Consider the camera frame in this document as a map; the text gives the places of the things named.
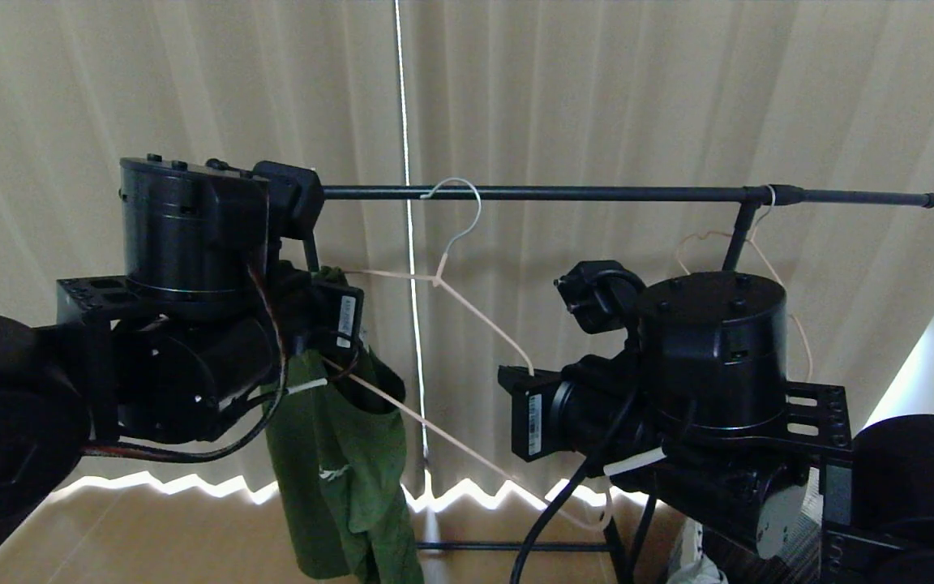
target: brown floor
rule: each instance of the brown floor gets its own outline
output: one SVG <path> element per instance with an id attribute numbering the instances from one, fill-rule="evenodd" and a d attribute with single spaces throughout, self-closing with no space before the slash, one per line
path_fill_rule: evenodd
<path id="1" fill-rule="evenodd" d="M 585 513 L 573 500 L 571 506 Z M 615 517 L 630 543 L 639 511 L 615 499 Z M 459 499 L 441 513 L 418 513 L 418 535 L 441 539 L 520 540 L 538 515 L 518 496 L 496 511 Z M 659 506 L 637 570 L 653 581 L 667 558 L 682 517 Z M 557 517 L 542 540 L 599 541 Z M 506 582 L 514 554 L 422 552 L 429 583 Z M 614 582 L 607 554 L 533 553 L 523 582 Z M 245 492 L 215 498 L 196 488 L 163 495 L 155 488 L 109 491 L 83 487 L 42 505 L 0 547 L 0 583 L 304 583 L 290 547 L 278 496 L 255 504 Z M 334 583 L 355 582 L 344 578 Z"/>

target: robotic arm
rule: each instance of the robotic arm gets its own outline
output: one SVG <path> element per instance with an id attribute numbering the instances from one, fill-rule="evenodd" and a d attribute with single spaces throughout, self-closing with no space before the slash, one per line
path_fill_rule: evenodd
<path id="1" fill-rule="evenodd" d="M 912 197 L 776 188 L 776 204 Z M 534 195 L 489 190 L 496 199 Z M 663 191 L 672 200 L 704 192 Z M 206 462 L 236 451 L 281 398 L 252 393 L 282 381 L 286 355 L 319 349 L 351 369 L 362 291 L 281 262 L 281 240 L 301 240 L 314 258 L 312 230 L 327 197 L 407 193 L 325 189 L 314 171 L 275 162 L 238 170 L 148 155 L 122 159 L 118 195 L 125 276 L 58 281 L 53 326 L 0 316 L 0 518 L 41 501 L 85 453 Z M 635 200 L 669 200 L 659 196 Z M 934 195 L 925 196 L 917 204 L 933 206 Z M 934 582 L 934 415 L 885 421 L 852 440 L 845 389 L 786 379 L 785 290 L 733 271 L 757 207 L 742 204 L 718 273 L 647 286 L 618 262 L 593 261 L 559 278 L 556 289 L 586 333 L 625 329 L 627 340 L 612 359 L 586 355 L 560 371 L 500 367 L 512 451 L 526 461 L 581 452 L 579 480 L 607 473 L 762 557 L 785 543 L 816 466 L 823 582 Z M 373 396 L 347 397 L 368 408 Z M 259 404 L 264 415 L 249 435 L 205 454 L 123 441 L 218 440 Z"/>

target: curtain fold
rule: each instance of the curtain fold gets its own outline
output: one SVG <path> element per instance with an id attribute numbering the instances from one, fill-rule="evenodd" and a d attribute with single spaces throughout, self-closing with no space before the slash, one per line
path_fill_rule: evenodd
<path id="1" fill-rule="evenodd" d="M 934 4 L 474 2 L 403 11 L 413 180 L 478 184 L 934 190 Z M 730 230 L 734 204 L 490 203 L 453 248 L 450 281 L 535 362 L 612 355 L 550 285 L 578 261 L 618 259 L 646 281 L 681 273 L 692 232 Z M 414 204 L 423 270 L 471 203 Z M 934 312 L 934 210 L 801 204 L 774 210 L 760 246 L 807 329 L 814 380 L 844 384 L 853 428 Z M 686 249 L 716 269 L 726 240 Z M 766 273 L 751 251 L 741 269 Z M 496 363 L 521 359 L 438 291 L 422 295 L 426 410 L 544 492 L 573 454 L 508 451 Z M 805 374 L 793 328 L 790 377 Z M 430 440 L 435 491 L 501 480 Z"/>
<path id="2" fill-rule="evenodd" d="M 399 182 L 393 18 L 390 3 L 0 2 L 0 314 L 51 324 L 56 278 L 122 273 L 122 156 L 271 159 L 324 182 Z M 316 233 L 325 263 L 408 268 L 403 204 L 327 203 Z M 283 255 L 304 265 L 299 243 Z M 379 355 L 412 374 L 408 286 L 356 284 Z M 407 432 L 405 477 L 419 488 L 419 429 Z M 165 481 L 273 480 L 263 440 L 206 466 L 85 459 L 75 477 L 146 468 Z"/>

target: barcode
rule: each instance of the barcode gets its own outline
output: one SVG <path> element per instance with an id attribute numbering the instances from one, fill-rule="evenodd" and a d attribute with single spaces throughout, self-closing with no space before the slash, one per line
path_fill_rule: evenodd
<path id="1" fill-rule="evenodd" d="M 338 332 L 345 335 L 352 335 L 352 328 L 355 326 L 355 296 L 341 296 L 341 320 L 337 322 Z M 347 349 L 352 346 L 348 339 L 337 338 L 337 346 Z"/>
<path id="2" fill-rule="evenodd" d="M 529 455 L 542 450 L 542 394 L 529 396 Z"/>

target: green cloth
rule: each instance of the green cloth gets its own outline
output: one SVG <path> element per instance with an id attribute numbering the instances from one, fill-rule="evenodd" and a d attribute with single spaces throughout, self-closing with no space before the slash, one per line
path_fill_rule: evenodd
<path id="1" fill-rule="evenodd" d="M 355 373 L 373 384 L 379 378 L 389 394 L 404 391 L 373 351 L 359 359 Z M 290 359 L 288 386 L 326 374 L 318 352 L 308 351 Z M 400 484 L 405 430 L 399 410 L 359 410 L 338 384 L 357 385 L 340 380 L 286 396 L 266 429 L 299 568 L 321 580 L 351 573 L 368 584 L 423 584 Z"/>

